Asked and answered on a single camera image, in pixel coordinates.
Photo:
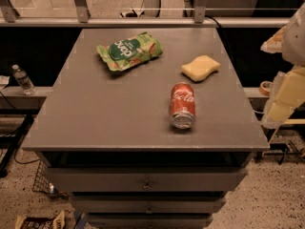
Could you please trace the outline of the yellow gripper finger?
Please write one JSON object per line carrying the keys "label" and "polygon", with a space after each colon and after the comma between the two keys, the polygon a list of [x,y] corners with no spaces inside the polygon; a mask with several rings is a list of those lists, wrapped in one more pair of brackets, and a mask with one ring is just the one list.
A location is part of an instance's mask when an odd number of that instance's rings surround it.
{"label": "yellow gripper finger", "polygon": [[260,49],[267,53],[282,52],[282,41],[285,30],[286,27],[282,27],[278,30],[272,37],[261,45]]}
{"label": "yellow gripper finger", "polygon": [[264,107],[261,125],[267,129],[281,126],[305,102],[305,67],[293,66],[278,72]]}

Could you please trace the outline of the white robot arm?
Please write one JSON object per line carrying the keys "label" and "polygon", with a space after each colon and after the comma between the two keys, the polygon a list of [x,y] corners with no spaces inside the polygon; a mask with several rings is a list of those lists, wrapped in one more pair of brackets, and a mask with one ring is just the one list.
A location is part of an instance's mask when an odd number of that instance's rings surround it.
{"label": "white robot arm", "polygon": [[262,126],[276,129],[305,102],[305,5],[260,49],[268,53],[280,52],[285,61],[294,65],[289,72],[276,75],[264,107]]}

